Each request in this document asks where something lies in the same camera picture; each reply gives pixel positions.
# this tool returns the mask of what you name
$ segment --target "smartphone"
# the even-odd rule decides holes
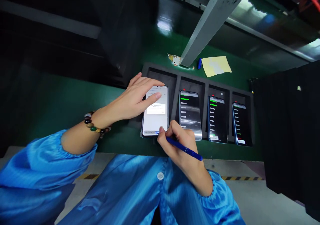
[[[158,101],[147,107],[143,114],[141,129],[141,136],[143,138],[157,138],[159,135],[159,128],[161,126],[165,131],[168,130],[168,87],[153,86],[147,92],[145,99],[157,92],[161,93],[161,98],[159,98]]]
[[[199,96],[196,92],[179,92],[180,126],[191,129],[196,141],[202,139]]]
[[[232,108],[236,144],[252,147],[249,116],[246,106],[244,104],[234,102]]]
[[[223,99],[209,96],[208,139],[210,142],[227,143],[227,114]]]

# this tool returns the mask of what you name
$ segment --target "blue sleeve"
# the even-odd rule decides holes
[[[208,172],[213,182],[212,194],[209,197],[198,196],[213,224],[245,224],[226,182],[218,173],[210,170]]]
[[[0,224],[52,223],[74,185],[93,160],[91,151],[73,155],[63,150],[66,130],[27,145],[0,171]]]

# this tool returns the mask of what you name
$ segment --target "elastic cuff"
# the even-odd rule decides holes
[[[62,158],[78,158],[78,157],[83,157],[85,155],[87,155],[88,153],[91,153],[93,150],[96,150],[97,149],[97,144],[94,144],[93,148],[90,149],[88,152],[86,153],[83,153],[83,154],[72,154],[72,153],[69,153],[67,151],[65,151],[63,149],[63,146],[61,144],[61,137],[62,135],[67,131],[68,129],[63,129],[55,134],[53,134],[51,137],[53,140],[56,140],[57,142],[56,143],[53,143],[53,144],[57,144],[57,148],[58,148],[58,152],[59,154],[61,155]]]
[[[207,170],[207,171],[209,172],[210,177],[212,179],[212,184],[213,184],[212,193],[208,197],[204,197],[198,193],[198,197],[203,207],[211,209],[213,207],[213,201],[215,200],[216,194],[217,194],[217,190],[215,189],[216,176],[220,177],[220,175],[210,170]]]

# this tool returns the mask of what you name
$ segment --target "white button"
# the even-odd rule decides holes
[[[158,178],[159,180],[162,180],[162,179],[164,178],[163,173],[162,173],[162,172],[159,172],[159,173],[157,174],[157,178]]]

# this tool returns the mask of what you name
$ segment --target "fingernail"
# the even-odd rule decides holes
[[[159,99],[159,98],[161,98],[161,93],[156,93],[156,99]]]

